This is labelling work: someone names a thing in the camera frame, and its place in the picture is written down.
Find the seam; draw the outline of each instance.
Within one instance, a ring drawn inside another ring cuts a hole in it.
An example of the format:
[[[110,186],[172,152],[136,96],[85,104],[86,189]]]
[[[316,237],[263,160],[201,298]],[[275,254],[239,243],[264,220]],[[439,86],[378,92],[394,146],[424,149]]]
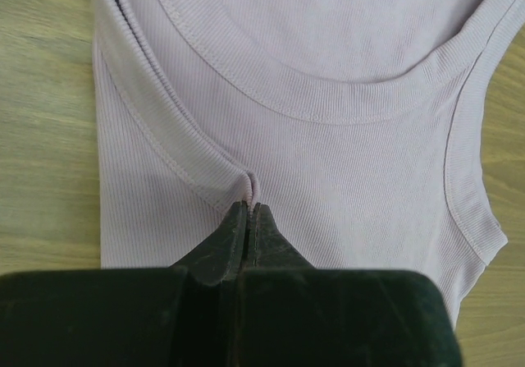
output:
[[[218,145],[212,138],[210,138],[206,133],[204,133],[200,129],[197,122],[189,114],[189,111],[184,106],[184,104],[179,100],[179,98],[176,95],[176,92],[174,91],[170,82],[167,80],[163,69],[160,67],[160,65],[157,62],[157,59],[155,57],[155,54],[153,53],[153,50],[149,47],[147,40],[142,34],[139,24],[134,19],[135,15],[133,14],[133,11],[131,10],[129,3],[127,3],[127,0],[114,0],[114,1],[121,11],[121,16],[126,23],[126,28],[133,35],[135,42],[140,48],[140,52],[144,55],[144,57],[148,61],[151,71],[154,73],[155,77],[157,78],[157,81],[162,86],[163,93],[166,94],[167,97],[169,98],[169,103],[167,103],[168,107],[177,111],[191,125],[192,129],[199,136],[199,138],[202,141],[204,141],[207,145],[209,145],[214,151],[220,154],[226,161],[228,161],[229,163],[231,163],[232,165],[234,165],[235,167],[237,167],[239,170],[243,172],[249,172],[248,168],[245,168],[245,166],[242,163],[240,163],[235,158],[233,158],[227,151],[225,151],[220,145]],[[137,31],[134,28],[134,25],[138,27],[139,31]]]
[[[459,106],[465,105],[465,104],[463,104],[463,102],[464,102],[464,92],[463,91],[464,91],[464,89],[466,89],[465,85],[467,85],[468,82],[470,81],[474,69],[476,68],[477,64],[481,61],[481,58],[485,54],[485,51],[486,51],[487,47],[489,47],[489,45],[491,44],[491,41],[493,40],[493,36],[494,36],[495,32],[500,28],[501,24],[504,21],[507,21],[507,19],[510,18],[514,14],[513,12],[511,12],[511,9],[513,7],[515,7],[517,1],[518,0],[513,0],[512,1],[512,3],[510,4],[509,8],[507,9],[507,11],[498,20],[498,23],[495,24],[494,29],[491,31],[491,34],[489,35],[489,37],[488,37],[488,39],[486,41],[485,47],[483,48],[483,50],[478,55],[476,61],[473,63],[472,70],[469,72],[467,78],[465,79],[465,81],[464,81],[464,83],[462,85],[461,91],[460,91],[459,96],[458,96],[458,100],[456,102],[456,105],[455,105],[455,108],[454,108],[454,111],[453,111],[453,116],[452,116],[452,120],[451,120],[451,123],[450,123],[449,135],[448,135],[448,138],[447,138],[447,144],[446,144],[446,148],[445,148],[445,171],[444,171],[445,177],[444,178],[445,178],[445,201],[446,201],[447,209],[449,210],[450,215],[451,215],[451,217],[452,217],[456,227],[459,229],[459,232],[461,233],[461,235],[463,236],[465,241],[468,243],[470,248],[475,252],[475,254],[479,258],[479,260],[485,266],[487,266],[488,263],[482,257],[484,255],[483,249],[475,241],[476,238],[473,237],[473,235],[470,232],[470,229],[468,228],[468,226],[465,225],[465,222],[463,221],[463,215],[461,213],[459,213],[459,210],[457,209],[457,205],[456,205],[455,200],[454,200],[454,193],[453,193],[452,181],[451,181],[451,175],[450,175],[450,159],[449,159],[449,154],[450,154],[450,150],[451,150],[450,145],[453,144],[452,143],[452,139],[454,138],[454,119],[456,118],[456,112],[458,111]],[[472,181],[473,183],[476,183],[476,176],[474,174],[473,169],[471,169],[468,177],[469,177],[470,181]],[[487,215],[489,215],[491,218],[494,217],[494,214],[492,212],[487,212],[485,207],[482,207],[482,208],[483,208],[484,212]]]
[[[101,30],[100,25],[97,23],[96,27]],[[101,34],[97,35],[98,43],[100,44],[102,54],[104,52],[107,52],[105,39]],[[225,214],[222,212],[221,209],[218,208],[219,203],[214,201],[214,199],[211,199],[210,196],[199,186],[197,182],[177,163],[175,160],[171,158],[171,156],[166,152],[166,150],[162,147],[162,145],[155,139],[155,137],[151,134],[151,131],[146,127],[144,120],[141,118],[141,116],[133,109],[132,106],[129,105],[131,102],[130,96],[127,94],[127,91],[120,86],[112,77],[113,71],[111,70],[111,67],[106,62],[103,56],[103,62],[104,65],[109,70],[109,77],[111,79],[111,82],[113,86],[115,87],[118,95],[120,96],[126,111],[133,117],[136,125],[139,127],[140,131],[142,132],[143,137],[148,141],[148,144],[153,148],[155,153],[158,155],[158,157],[172,170],[182,181],[186,183],[186,185],[189,186],[189,188],[200,198],[206,201],[213,209],[215,209],[220,214]]]
[[[414,109],[421,107],[422,104],[425,103],[427,99],[432,95],[432,93],[428,93],[425,97],[422,97],[421,100],[416,101],[412,106],[407,106],[406,108],[403,108],[395,112],[383,111],[383,112],[376,113],[372,116],[351,117],[351,118],[345,118],[342,121],[335,121],[335,122],[334,122],[334,118],[332,117],[321,117],[316,114],[312,114],[310,112],[301,112],[300,110],[283,108],[281,105],[277,104],[273,100],[263,97],[263,95],[260,94],[257,90],[251,87],[247,87],[245,84],[239,82],[238,79],[235,77],[234,72],[232,72],[226,65],[220,62],[214,56],[212,51],[210,51],[208,48],[205,48],[202,44],[199,43],[199,41],[195,38],[191,28],[189,28],[187,24],[184,22],[183,18],[181,17],[180,13],[176,10],[171,0],[158,0],[158,2],[160,3],[162,9],[166,13],[168,20],[171,22],[171,25],[177,31],[180,31],[180,32],[182,31],[184,33],[181,35],[181,37],[190,45],[190,47],[194,50],[197,56],[199,56],[204,62],[206,62],[216,73],[224,76],[224,78],[240,93],[248,96],[249,99],[254,100],[256,103],[261,104],[265,108],[273,112],[276,112],[279,115],[283,115],[283,116],[286,116],[286,117],[289,117],[295,120],[300,120],[303,122],[320,123],[323,125],[334,125],[334,126],[335,125],[337,126],[359,125],[359,124],[367,124],[367,123],[374,123],[374,122],[383,122],[383,121],[390,120],[396,117],[401,117],[403,114],[407,112],[411,112]],[[212,61],[210,62],[209,59],[203,57],[202,53],[206,53]],[[450,80],[442,81],[441,84],[436,85],[436,89],[442,88],[443,86],[449,84],[451,80],[459,76],[462,72],[466,70],[466,68],[455,73],[451,77]]]

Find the tank top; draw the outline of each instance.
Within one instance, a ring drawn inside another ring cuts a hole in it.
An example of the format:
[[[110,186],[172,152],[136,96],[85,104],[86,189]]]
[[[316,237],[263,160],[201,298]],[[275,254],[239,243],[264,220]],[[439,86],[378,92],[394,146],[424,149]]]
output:
[[[93,0],[104,268],[267,204],[317,268],[427,275],[455,325],[506,244],[486,89],[525,0]]]

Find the armhole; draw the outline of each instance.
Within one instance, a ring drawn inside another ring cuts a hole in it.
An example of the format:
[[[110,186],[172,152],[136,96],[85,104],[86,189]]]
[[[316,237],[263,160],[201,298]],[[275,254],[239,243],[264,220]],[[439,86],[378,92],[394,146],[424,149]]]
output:
[[[445,198],[468,244],[488,265],[507,244],[482,180],[481,142],[485,97],[491,77],[525,23],[525,0],[517,0],[494,28],[460,91],[445,151]]]

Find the wooden table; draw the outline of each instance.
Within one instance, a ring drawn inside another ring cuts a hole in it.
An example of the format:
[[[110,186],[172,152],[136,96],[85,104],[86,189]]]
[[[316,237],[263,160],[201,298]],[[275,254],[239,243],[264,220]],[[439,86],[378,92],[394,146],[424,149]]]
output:
[[[0,273],[99,266],[90,0],[0,0]],[[487,95],[482,161],[510,243],[463,303],[466,366],[525,365],[525,30]]]

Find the light wooden surface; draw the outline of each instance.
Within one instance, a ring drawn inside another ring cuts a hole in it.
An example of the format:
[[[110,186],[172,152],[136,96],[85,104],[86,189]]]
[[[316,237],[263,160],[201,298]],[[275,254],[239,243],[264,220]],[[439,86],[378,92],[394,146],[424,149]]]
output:
[[[99,265],[89,0],[0,0],[0,273]],[[464,301],[466,366],[525,366],[525,30],[487,95],[482,161],[510,243]]]

